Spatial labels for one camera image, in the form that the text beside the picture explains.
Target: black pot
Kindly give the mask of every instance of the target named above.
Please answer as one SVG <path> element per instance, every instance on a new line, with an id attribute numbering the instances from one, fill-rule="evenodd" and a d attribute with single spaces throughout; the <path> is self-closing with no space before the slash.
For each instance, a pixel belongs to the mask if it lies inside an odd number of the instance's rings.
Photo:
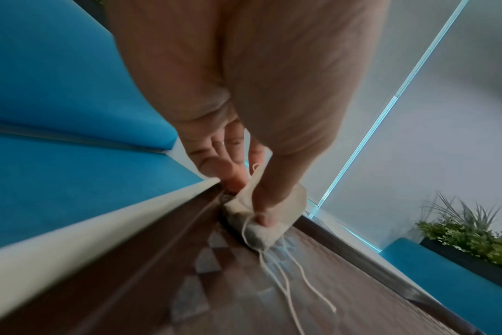
<path id="1" fill-rule="evenodd" d="M 428 238 L 420 245 L 502 287 L 502 267 Z"/>

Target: potted plant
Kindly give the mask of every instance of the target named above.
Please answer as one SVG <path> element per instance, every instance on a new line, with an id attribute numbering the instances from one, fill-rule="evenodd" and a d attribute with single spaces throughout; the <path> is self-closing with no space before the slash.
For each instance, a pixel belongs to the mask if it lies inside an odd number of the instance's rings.
<path id="1" fill-rule="evenodd" d="M 453 200 L 437 193 L 442 205 L 432 202 L 439 219 L 419 220 L 416 226 L 424 235 L 420 245 L 452 262 L 502 286 L 502 232 L 490 229 L 499 208 L 486 210 L 476 204 L 474 210 L 459 200 L 462 209 L 453 207 Z"/>

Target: blue wall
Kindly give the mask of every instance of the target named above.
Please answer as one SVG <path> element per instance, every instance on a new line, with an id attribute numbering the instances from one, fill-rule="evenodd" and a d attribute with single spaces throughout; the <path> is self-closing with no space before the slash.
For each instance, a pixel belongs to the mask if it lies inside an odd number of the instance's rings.
<path id="1" fill-rule="evenodd" d="M 0 0 L 0 122 L 162 149 L 177 136 L 72 0 Z"/>
<path id="2" fill-rule="evenodd" d="M 502 335 L 502 287 L 405 238 L 380 255 L 487 335 Z"/>
<path id="3" fill-rule="evenodd" d="M 162 154 L 0 134 L 0 247 L 199 181 Z"/>

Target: blue panel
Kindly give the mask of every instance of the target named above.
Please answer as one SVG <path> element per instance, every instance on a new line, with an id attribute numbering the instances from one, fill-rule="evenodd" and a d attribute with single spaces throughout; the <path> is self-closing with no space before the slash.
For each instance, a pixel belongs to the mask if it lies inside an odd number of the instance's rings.
<path id="1" fill-rule="evenodd" d="M 0 135 L 0 247 L 199 181 L 162 154 Z"/>
<path id="2" fill-rule="evenodd" d="M 405 238 L 380 255 L 488 335 L 502 335 L 502 287 Z"/>
<path id="3" fill-rule="evenodd" d="M 71 0 L 0 0 L 0 122 L 161 149 L 177 137 Z"/>

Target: skin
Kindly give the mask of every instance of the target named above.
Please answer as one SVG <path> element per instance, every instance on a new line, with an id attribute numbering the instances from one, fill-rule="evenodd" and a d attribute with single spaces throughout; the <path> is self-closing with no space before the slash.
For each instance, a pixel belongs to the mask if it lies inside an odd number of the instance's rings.
<path id="1" fill-rule="evenodd" d="M 109 0 L 133 80 L 206 176 L 231 192 L 273 152 L 253 193 L 263 225 L 334 141 L 389 0 Z"/>

